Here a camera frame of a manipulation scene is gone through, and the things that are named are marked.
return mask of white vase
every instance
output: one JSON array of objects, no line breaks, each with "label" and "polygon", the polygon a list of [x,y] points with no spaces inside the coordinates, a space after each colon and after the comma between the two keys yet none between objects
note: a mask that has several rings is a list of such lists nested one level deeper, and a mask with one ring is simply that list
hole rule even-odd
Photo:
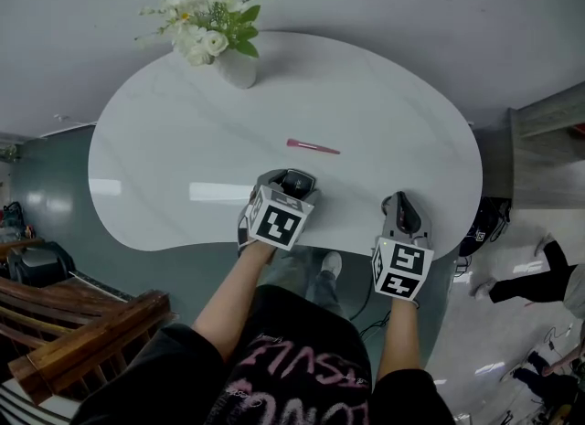
[{"label": "white vase", "polygon": [[248,89],[256,82],[257,59],[226,49],[213,61],[219,75],[239,89]]}]

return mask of black pants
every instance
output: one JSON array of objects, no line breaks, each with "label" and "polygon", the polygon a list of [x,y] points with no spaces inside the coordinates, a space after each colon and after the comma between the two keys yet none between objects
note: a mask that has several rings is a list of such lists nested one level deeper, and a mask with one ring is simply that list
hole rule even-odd
[{"label": "black pants", "polygon": [[548,362],[536,352],[530,354],[528,362],[538,373],[519,368],[514,372],[514,378],[525,383],[533,393],[542,398],[547,409],[573,403],[577,394],[578,380],[576,378],[555,373],[542,377],[542,370],[548,367]]},{"label": "black pants", "polygon": [[498,303],[514,297],[538,303],[562,302],[570,274],[577,266],[567,264],[567,258],[556,241],[545,247],[545,256],[550,271],[497,282],[490,291],[492,302]]}]

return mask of white table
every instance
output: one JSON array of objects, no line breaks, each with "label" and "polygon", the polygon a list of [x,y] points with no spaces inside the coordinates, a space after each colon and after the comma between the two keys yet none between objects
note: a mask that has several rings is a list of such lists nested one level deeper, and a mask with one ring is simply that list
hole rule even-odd
[{"label": "white table", "polygon": [[[93,204],[106,229],[137,250],[236,240],[256,177],[298,168],[322,200],[299,243],[371,255],[399,190],[431,217],[435,259],[473,222],[482,189],[465,119],[429,84],[346,43],[265,32],[259,80],[238,90],[213,67],[175,53],[129,78],[91,141]],[[286,146],[287,139],[341,151]]]}]

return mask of person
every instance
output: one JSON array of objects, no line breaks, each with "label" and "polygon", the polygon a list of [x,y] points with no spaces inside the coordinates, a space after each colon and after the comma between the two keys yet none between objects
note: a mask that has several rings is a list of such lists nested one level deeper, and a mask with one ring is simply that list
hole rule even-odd
[{"label": "person", "polygon": [[[524,368],[525,363],[532,365],[536,373]],[[552,373],[543,377],[543,371],[549,367],[547,360],[533,351],[526,361],[517,365],[502,377],[502,382],[510,378],[518,379],[525,383],[528,388],[539,396],[550,415],[557,420],[565,420],[571,412],[578,393],[579,381],[570,375],[557,375]]]},{"label": "person", "polygon": [[335,296],[341,256],[323,259],[311,303],[294,249],[257,286],[273,252],[245,247],[191,327],[160,329],[71,423],[454,423],[420,367],[414,303],[392,302],[372,392],[367,351]]},{"label": "person", "polygon": [[[585,319],[585,264],[569,266],[562,248],[548,233],[537,245],[535,256],[545,254],[550,271],[516,277],[509,281],[490,279],[474,291],[477,300],[489,297],[500,303],[522,297],[535,303],[563,302],[580,319]],[[580,343],[558,362],[543,369],[547,376],[585,354],[585,322],[581,324]]]}]

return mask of gray floor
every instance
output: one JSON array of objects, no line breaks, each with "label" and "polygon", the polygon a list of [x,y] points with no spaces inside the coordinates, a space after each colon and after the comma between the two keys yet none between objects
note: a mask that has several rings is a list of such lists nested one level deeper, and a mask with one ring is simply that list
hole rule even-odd
[{"label": "gray floor", "polygon": [[[37,234],[59,243],[79,271],[130,295],[149,289],[169,292],[180,320],[191,323],[236,260],[235,244],[144,252],[131,250],[111,237],[91,203],[87,163],[92,132],[92,128],[82,129],[27,143],[23,159],[12,172],[12,198],[21,202],[27,222]],[[419,294],[425,364],[446,310],[455,254],[456,250],[433,263]],[[371,270],[367,257],[344,253],[343,258],[337,289],[346,313],[351,315],[367,296]],[[390,305],[388,297],[372,293],[366,310],[355,320],[356,327],[361,330],[382,319]],[[366,340],[373,369],[378,366],[382,340],[383,331]]]}]

